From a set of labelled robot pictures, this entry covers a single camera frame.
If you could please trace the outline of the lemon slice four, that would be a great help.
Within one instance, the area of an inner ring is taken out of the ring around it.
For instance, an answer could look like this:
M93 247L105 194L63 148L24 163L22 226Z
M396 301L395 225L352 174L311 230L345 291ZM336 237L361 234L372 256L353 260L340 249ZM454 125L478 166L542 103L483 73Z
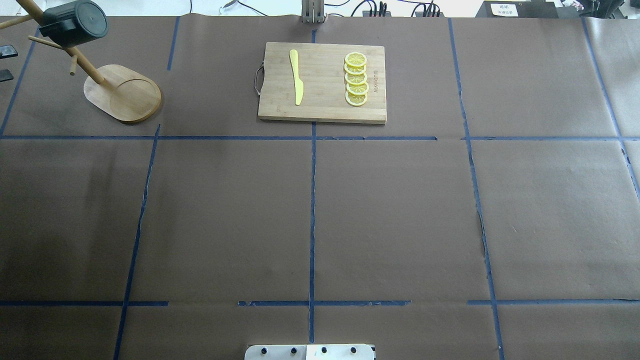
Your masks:
M365 96L368 94L368 91L370 90L370 86L368 82L363 82L359 84L352 84L350 82L346 82L345 88L348 94L354 95L354 96Z

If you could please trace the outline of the lemon slice one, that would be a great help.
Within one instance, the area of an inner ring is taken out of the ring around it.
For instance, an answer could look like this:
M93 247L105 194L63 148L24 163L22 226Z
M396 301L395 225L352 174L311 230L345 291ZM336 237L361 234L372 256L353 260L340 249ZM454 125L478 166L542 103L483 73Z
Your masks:
M351 68L363 68L367 64L367 57L361 52L350 52L345 55L344 63Z

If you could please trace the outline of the lemon slice three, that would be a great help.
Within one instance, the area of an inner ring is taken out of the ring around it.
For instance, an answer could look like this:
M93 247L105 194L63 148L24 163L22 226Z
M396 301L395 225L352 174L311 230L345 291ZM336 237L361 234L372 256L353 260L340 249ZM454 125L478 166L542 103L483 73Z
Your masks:
M363 84L366 84L366 82L368 81L368 75L366 75L366 73L361 73L361 74L345 73L344 79L346 84L349 84L349 85L363 85Z

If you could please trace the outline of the wooden cutting board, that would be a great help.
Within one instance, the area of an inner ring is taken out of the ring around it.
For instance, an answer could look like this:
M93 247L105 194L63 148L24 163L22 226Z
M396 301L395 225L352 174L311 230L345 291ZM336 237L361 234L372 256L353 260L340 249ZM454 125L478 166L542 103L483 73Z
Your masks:
M304 82L301 105L295 105L292 49L299 54L299 76ZM368 100L361 106L345 100L345 55L354 51L367 58ZM387 121L386 50L382 46L268 42L263 70L257 113L261 120L368 125Z

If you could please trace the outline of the yellow plastic knife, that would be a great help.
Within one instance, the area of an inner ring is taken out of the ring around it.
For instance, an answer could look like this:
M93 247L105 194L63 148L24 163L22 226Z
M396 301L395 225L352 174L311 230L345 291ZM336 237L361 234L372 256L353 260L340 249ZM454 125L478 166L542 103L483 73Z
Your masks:
M300 60L298 51L293 48L289 51L289 60L294 79L294 104L300 106L304 97L304 82L300 77Z

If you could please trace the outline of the black box white label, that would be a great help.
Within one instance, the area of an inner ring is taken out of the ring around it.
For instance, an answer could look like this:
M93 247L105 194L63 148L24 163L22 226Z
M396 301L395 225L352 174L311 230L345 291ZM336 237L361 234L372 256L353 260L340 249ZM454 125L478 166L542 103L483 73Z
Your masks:
M485 0L475 18L558 19L556 5L544 0Z

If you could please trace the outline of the teal mug yellow inside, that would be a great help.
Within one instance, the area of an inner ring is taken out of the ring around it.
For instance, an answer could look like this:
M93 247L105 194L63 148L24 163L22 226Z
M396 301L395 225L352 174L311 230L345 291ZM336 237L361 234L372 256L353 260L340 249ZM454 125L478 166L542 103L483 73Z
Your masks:
M95 2L74 0L46 9L39 32L61 47L71 48L105 37L109 23Z

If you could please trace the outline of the lemon slice two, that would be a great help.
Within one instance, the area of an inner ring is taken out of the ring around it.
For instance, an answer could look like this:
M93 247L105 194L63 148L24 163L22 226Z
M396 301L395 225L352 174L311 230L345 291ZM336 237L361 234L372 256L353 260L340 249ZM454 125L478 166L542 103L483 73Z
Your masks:
M343 71L346 76L364 76L367 73L367 66L366 64L362 66L352 66L351 64L345 63L343 64Z

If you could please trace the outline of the aluminium frame post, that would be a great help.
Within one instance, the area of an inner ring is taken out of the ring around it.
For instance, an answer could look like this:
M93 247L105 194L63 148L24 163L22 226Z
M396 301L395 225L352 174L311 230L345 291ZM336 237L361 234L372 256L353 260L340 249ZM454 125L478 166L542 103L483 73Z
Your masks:
M324 0L302 0L301 22L304 24L322 24L326 21Z

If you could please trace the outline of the lemon slice five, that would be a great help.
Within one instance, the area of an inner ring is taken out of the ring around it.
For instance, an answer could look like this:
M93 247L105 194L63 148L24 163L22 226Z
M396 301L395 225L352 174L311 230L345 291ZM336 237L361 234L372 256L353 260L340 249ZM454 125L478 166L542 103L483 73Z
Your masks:
M345 96L346 103L354 107L360 107L366 104L366 102L368 101L367 93L354 94L352 92L345 91L344 96Z

